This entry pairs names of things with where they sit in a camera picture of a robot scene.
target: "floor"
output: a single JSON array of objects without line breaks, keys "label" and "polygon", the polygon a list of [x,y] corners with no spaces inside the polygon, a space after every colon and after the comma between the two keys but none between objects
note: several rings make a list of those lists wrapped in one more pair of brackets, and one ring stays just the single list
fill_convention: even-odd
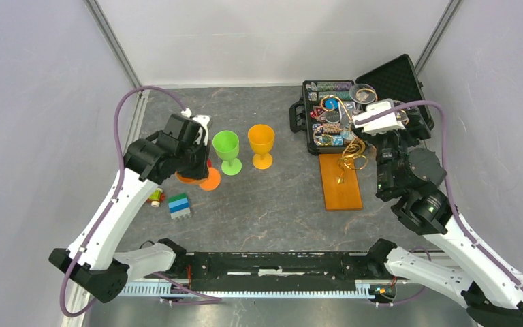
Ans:
[{"label": "floor", "polygon": [[[418,285],[402,285],[398,300]],[[428,290],[421,298],[391,309],[356,299],[228,298],[219,305],[169,307],[156,298],[118,297],[95,304],[83,326],[476,326],[466,311],[446,296]]]},{"label": "floor", "polygon": [[[242,171],[222,174],[215,191],[166,180],[169,196],[185,192],[193,216],[173,221],[167,206],[144,205],[125,233],[118,251],[137,249],[146,240],[171,238],[188,251],[367,251],[378,238],[392,240],[406,249],[416,245],[435,249],[410,232],[391,212],[392,202],[375,197],[375,161],[358,172],[364,208],[360,211],[326,212],[319,162],[306,150],[304,132],[289,130],[288,109],[301,95],[301,87],[240,87],[179,89],[194,114],[212,117],[211,136],[229,129],[240,137]],[[166,95],[151,91],[140,137],[163,129],[179,107]],[[257,170],[248,129],[258,123],[276,132],[273,166]],[[213,166],[221,160],[212,151]]]}]

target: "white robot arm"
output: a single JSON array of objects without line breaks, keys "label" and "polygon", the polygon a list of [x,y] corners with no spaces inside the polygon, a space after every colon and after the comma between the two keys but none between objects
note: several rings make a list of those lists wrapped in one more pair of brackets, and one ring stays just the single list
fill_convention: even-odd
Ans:
[{"label": "white robot arm", "polygon": [[[440,161],[427,149],[409,151],[408,148],[417,140],[412,142],[414,138],[405,128],[405,123],[395,114],[388,114],[401,111],[403,118],[410,114],[416,118],[417,108],[410,112],[406,110],[394,108],[394,102],[387,99],[368,105],[366,112],[353,117],[354,132],[377,150],[376,196],[384,201],[400,198],[392,206],[399,222],[444,250],[462,270],[448,269],[417,258],[387,240],[379,240],[368,255],[381,270],[448,296],[466,308],[482,326],[523,326],[523,273],[494,252],[461,213],[458,217],[453,215],[457,208],[451,208],[448,198],[439,189],[446,177]],[[463,228],[474,240],[464,233]],[[479,247],[497,262],[493,262]],[[520,285],[516,285],[511,276]]]},{"label": "white robot arm", "polygon": [[[176,251],[167,240],[127,253],[115,251],[141,205],[164,179],[175,172],[197,180],[208,176],[209,122],[209,116],[192,117],[186,109],[181,115],[173,114],[163,131],[132,143],[124,156],[118,197],[113,198],[120,172],[87,227],[67,249],[54,249],[49,261],[66,273],[69,263],[81,253],[71,278],[101,302],[115,298],[128,281],[168,270]],[[112,206],[83,248],[84,239],[109,202]]]}]

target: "wooden board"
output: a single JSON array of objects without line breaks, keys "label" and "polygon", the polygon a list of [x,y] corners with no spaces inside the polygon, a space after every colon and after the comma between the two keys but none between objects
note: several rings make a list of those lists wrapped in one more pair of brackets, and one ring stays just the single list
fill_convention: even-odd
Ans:
[{"label": "wooden board", "polygon": [[346,169],[344,182],[338,184],[342,170],[338,166],[341,154],[319,155],[319,169],[323,185],[323,201],[327,211],[360,210],[362,197],[355,170]]}]

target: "white wall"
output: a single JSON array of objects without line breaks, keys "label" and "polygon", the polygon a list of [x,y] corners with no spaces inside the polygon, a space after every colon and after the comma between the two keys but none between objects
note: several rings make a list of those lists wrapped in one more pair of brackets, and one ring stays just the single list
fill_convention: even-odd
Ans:
[{"label": "white wall", "polygon": [[465,1],[420,79],[449,112],[458,206],[523,272],[523,2]]},{"label": "white wall", "polygon": [[0,0],[0,326],[60,324],[63,275],[48,256],[111,185],[128,89],[82,1]]},{"label": "white wall", "polygon": [[99,0],[143,84],[300,84],[414,61],[448,0]]}]

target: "table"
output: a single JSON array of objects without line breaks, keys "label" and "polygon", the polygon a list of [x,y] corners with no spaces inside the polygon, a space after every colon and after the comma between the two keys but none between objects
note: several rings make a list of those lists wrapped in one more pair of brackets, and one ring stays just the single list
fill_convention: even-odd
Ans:
[{"label": "table", "polygon": [[[364,209],[326,212],[323,204],[319,162],[306,149],[306,135],[289,130],[288,109],[301,95],[299,87],[236,87],[175,90],[194,114],[212,117],[211,138],[229,129],[240,137],[242,171],[222,174],[221,184],[211,192],[171,178],[163,183],[168,196],[186,193],[193,216],[170,218],[167,204],[144,205],[126,231],[118,251],[137,249],[146,240],[170,238],[188,251],[368,251],[378,238],[394,241],[406,249],[423,245],[436,249],[396,220],[390,206],[375,197],[376,167],[358,172]],[[140,137],[163,129],[168,117],[179,112],[167,95],[151,91]],[[276,132],[273,166],[257,170],[248,129],[258,123]],[[213,166],[221,160],[212,150]]]}]

